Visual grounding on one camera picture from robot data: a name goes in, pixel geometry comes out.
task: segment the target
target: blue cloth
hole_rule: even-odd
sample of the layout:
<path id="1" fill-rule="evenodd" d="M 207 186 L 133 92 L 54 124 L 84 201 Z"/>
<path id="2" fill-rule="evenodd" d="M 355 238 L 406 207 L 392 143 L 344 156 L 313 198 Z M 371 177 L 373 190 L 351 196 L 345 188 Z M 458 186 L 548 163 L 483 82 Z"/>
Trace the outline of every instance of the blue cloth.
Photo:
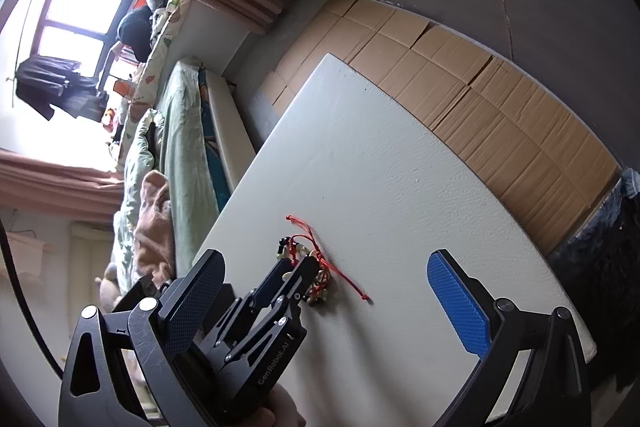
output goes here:
<path id="1" fill-rule="evenodd" d="M 211 120 L 211 108 L 209 105 L 209 91 L 207 90 L 207 72 L 200 68 L 198 71 L 198 89 L 200 89 L 200 117 L 202 118 L 202 131 L 204 133 L 204 145 L 207 155 L 209 176 L 216 192 L 218 211 L 222 212 L 226 202 L 231 197 L 229 184 L 226 181 L 225 169 L 222 165 L 216 130 Z"/>

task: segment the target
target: stuffed animal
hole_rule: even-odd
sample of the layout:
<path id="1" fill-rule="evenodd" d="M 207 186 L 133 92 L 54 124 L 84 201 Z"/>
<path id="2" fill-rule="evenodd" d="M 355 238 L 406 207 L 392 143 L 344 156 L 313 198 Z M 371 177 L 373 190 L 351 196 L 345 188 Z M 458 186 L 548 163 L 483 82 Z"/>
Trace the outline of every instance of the stuffed animal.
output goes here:
<path id="1" fill-rule="evenodd" d="M 104 278 L 95 278 L 100 294 L 100 304 L 105 313 L 111 313 L 122 299 L 118 287 L 118 268 L 115 263 L 109 263 L 104 270 Z"/>

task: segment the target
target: red string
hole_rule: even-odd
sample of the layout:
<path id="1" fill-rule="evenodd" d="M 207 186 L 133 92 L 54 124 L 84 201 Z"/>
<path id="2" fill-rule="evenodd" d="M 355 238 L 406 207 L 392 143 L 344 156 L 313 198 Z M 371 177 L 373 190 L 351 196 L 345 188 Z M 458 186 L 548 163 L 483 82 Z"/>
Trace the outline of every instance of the red string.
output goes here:
<path id="1" fill-rule="evenodd" d="M 293 242 L 293 238 L 294 237 L 304 237 L 305 239 L 307 239 L 308 241 L 311 242 L 311 244 L 314 246 L 314 248 L 316 249 L 316 252 L 318 252 L 318 261 L 320 262 L 320 264 L 322 264 L 323 266 L 326 266 L 329 270 L 332 270 L 334 272 L 336 272 L 340 277 L 342 277 L 345 281 L 347 281 L 351 287 L 356 290 L 356 292 L 358 292 L 358 295 L 360 295 L 360 298 L 363 301 L 368 301 L 369 296 L 364 293 L 360 288 L 358 288 L 356 286 L 356 284 L 349 279 L 344 273 L 342 273 L 340 270 L 337 269 L 337 267 L 335 267 L 333 264 L 329 263 L 329 261 L 327 261 L 324 258 L 324 254 L 322 253 L 322 251 L 320 250 L 320 247 L 318 247 L 318 244 L 316 243 L 316 238 L 314 237 L 314 233 L 311 230 L 311 227 L 302 219 L 299 219 L 298 217 L 295 216 L 291 216 L 289 214 L 289 216 L 286 217 L 286 219 L 290 222 L 292 222 L 294 225 L 298 225 L 301 229 L 303 229 L 306 234 L 304 233 L 297 233 L 291 236 L 290 241 Z"/>

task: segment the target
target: blue gripper pad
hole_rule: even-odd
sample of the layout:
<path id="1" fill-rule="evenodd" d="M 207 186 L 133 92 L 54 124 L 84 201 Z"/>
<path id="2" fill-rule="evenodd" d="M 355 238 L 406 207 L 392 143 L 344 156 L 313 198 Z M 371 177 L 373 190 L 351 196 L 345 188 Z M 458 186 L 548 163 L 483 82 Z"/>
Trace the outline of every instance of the blue gripper pad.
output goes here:
<path id="1" fill-rule="evenodd" d="M 225 281 L 225 259 L 207 250 L 164 304 L 164 352 L 169 360 L 185 352 Z"/>
<path id="2" fill-rule="evenodd" d="M 483 359 L 491 346 L 489 318 L 440 252 L 427 261 L 427 280 L 465 349 Z"/>

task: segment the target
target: human hand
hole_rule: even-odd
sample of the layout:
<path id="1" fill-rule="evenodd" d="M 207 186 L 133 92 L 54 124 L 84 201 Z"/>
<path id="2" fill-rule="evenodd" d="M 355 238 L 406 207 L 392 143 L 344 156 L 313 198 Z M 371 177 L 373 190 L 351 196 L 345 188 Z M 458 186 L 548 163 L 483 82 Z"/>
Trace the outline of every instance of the human hand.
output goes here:
<path id="1" fill-rule="evenodd" d="M 298 412 L 289 393 L 277 383 L 267 397 L 267 407 L 259 407 L 249 418 L 234 427 L 305 427 L 306 420 Z"/>
<path id="2" fill-rule="evenodd" d="M 279 383 L 274 385 L 269 393 L 267 407 L 275 415 L 273 427 L 305 427 L 306 425 L 306 420 L 298 412 L 293 398 Z"/>

